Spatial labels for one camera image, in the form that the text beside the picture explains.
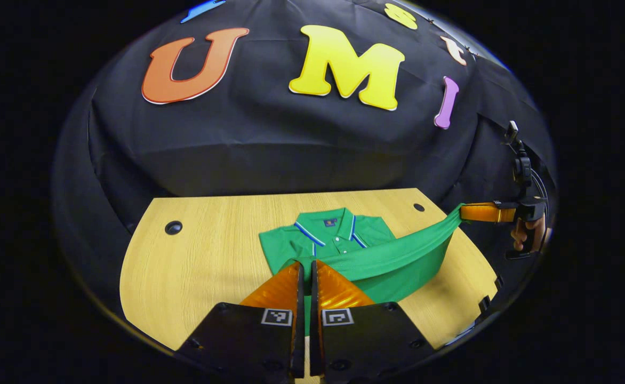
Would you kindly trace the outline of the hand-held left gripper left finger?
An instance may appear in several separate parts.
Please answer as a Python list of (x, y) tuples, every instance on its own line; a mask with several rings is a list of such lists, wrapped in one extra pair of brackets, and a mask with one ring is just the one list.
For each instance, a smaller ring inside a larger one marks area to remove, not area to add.
[(305, 376), (305, 269), (294, 262), (241, 303), (217, 303), (176, 358), (229, 382)]

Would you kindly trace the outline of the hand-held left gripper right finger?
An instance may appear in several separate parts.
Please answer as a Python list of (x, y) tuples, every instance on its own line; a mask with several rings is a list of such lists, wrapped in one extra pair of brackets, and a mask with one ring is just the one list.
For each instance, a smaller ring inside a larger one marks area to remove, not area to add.
[(311, 265), (310, 375), (378, 383), (427, 362), (435, 349), (398, 303), (376, 303), (322, 261)]

